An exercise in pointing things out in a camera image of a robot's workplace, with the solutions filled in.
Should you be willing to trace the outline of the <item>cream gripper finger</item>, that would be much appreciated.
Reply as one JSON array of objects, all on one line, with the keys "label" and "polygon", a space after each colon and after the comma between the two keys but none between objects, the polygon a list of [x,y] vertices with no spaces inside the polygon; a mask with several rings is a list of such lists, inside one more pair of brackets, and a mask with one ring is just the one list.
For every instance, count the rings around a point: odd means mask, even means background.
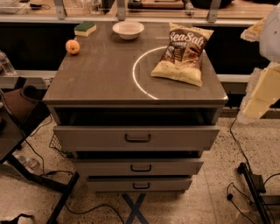
[{"label": "cream gripper finger", "polygon": [[280,64],[269,64],[264,69],[255,68],[249,77],[237,122],[243,124],[256,122],[279,99]]},{"label": "cream gripper finger", "polygon": [[249,42],[259,41],[264,22],[265,22],[265,18],[251,25],[248,29],[245,29],[241,34],[241,39],[247,40]]}]

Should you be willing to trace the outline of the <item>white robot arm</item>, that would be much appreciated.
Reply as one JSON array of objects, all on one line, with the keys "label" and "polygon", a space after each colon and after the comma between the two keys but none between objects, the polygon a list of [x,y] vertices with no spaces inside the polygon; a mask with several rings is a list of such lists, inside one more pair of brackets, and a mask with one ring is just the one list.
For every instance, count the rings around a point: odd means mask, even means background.
[{"label": "white robot arm", "polygon": [[260,54],[269,61],[264,69],[253,70],[241,101],[237,122],[249,124],[280,99],[280,3],[266,18],[245,30],[241,38],[258,41]]}]

